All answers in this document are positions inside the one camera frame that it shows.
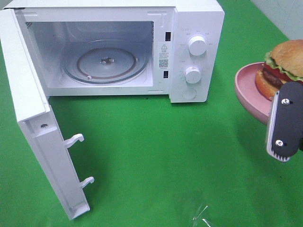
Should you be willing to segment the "burger with lettuce and cheese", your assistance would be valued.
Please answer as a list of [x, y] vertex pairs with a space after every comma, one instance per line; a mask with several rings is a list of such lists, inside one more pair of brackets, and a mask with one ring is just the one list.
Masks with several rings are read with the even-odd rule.
[[255, 75], [255, 85], [267, 100], [287, 82], [303, 83], [303, 41], [289, 40], [278, 44], [265, 55], [262, 68]]

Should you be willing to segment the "white microwave knob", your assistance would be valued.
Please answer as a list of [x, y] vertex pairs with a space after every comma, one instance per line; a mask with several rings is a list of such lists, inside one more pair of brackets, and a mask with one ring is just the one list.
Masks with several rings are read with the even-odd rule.
[[188, 50], [193, 56], [203, 55], [207, 50], [206, 39], [200, 34], [194, 35], [188, 41]]
[[202, 78], [202, 73], [200, 69], [196, 66], [188, 67], [185, 70], [185, 80], [189, 84], [198, 83]]

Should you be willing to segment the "white microwave oven body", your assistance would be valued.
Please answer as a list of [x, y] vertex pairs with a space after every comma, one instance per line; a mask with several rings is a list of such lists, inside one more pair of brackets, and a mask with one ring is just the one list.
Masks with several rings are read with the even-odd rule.
[[[204, 102], [208, 96], [224, 11], [215, 0], [14, 0], [13, 9], [45, 96], [168, 95], [173, 103]], [[193, 56], [188, 41], [206, 39], [207, 50]], [[138, 76], [97, 85], [77, 81], [63, 61], [77, 44], [124, 40], [152, 44], [152, 56]], [[198, 83], [185, 80], [196, 66]], [[196, 90], [186, 100], [182, 92]]]

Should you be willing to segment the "round white door button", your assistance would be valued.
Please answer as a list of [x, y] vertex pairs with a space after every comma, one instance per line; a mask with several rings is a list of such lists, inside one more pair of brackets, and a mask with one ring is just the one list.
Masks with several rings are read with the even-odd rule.
[[196, 90], [188, 88], [182, 92], [182, 97], [186, 100], [192, 100], [196, 97]]

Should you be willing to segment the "pink round plate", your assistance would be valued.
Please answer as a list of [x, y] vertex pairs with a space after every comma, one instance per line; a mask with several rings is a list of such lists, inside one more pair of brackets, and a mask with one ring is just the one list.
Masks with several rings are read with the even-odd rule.
[[263, 62], [251, 63], [240, 68], [235, 75], [235, 93], [238, 101], [253, 117], [267, 124], [271, 101], [262, 96], [256, 85], [255, 75]]

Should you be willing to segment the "white microwave door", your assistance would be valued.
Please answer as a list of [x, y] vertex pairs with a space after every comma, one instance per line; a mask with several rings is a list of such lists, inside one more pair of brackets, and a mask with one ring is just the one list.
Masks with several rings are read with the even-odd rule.
[[16, 120], [69, 219], [90, 210], [68, 148], [83, 135], [64, 140], [40, 84], [13, 9], [0, 12], [0, 41]]

